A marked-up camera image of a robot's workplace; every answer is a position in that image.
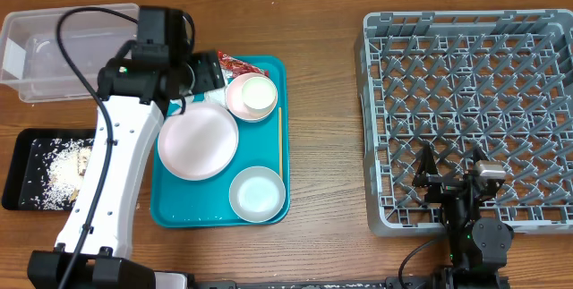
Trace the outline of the white tissue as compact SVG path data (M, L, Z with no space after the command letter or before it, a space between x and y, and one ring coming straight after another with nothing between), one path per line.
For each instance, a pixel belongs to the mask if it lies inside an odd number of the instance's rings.
M194 102L207 102L227 108L227 90L225 88L207 91L193 96Z

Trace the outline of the large pink plate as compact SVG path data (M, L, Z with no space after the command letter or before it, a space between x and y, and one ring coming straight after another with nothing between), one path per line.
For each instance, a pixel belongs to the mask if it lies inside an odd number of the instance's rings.
M188 181L222 172L238 148L239 130L222 106L191 103L182 114L166 119L158 136L158 156L173 175Z

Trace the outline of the food scraps rice pile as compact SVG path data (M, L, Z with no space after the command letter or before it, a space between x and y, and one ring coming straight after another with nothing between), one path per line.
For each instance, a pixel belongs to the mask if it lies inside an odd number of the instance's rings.
M93 139L37 138L31 143L19 208L70 210L90 160Z

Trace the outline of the black rectangular tray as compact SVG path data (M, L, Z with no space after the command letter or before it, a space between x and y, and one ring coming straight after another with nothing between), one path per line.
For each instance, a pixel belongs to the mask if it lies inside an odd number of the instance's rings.
M73 189L49 185L55 160L93 144L93 129L27 128L18 135L8 170L2 207L7 210L70 211Z

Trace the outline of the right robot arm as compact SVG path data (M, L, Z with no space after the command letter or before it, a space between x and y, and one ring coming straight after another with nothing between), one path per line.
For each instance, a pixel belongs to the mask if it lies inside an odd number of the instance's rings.
M515 233L510 225L498 218L484 217L480 206L496 197L506 181L506 171L489 160L475 146L474 165L458 177L452 172L440 175L432 147L423 145L420 165L413 185L427 190L424 201L440 205L439 220L446 233L414 249L415 255L425 247L443 239L449 241L449 266L435 269L420 288L508 288L509 280L499 275L507 265L508 251Z

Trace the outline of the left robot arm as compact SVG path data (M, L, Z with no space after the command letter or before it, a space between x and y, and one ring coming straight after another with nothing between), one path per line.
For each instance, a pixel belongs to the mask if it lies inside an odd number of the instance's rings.
M36 288L193 288L191 274L130 260L135 204L173 99L221 87L215 50L124 43L98 75L98 131L86 180L51 251L33 251Z

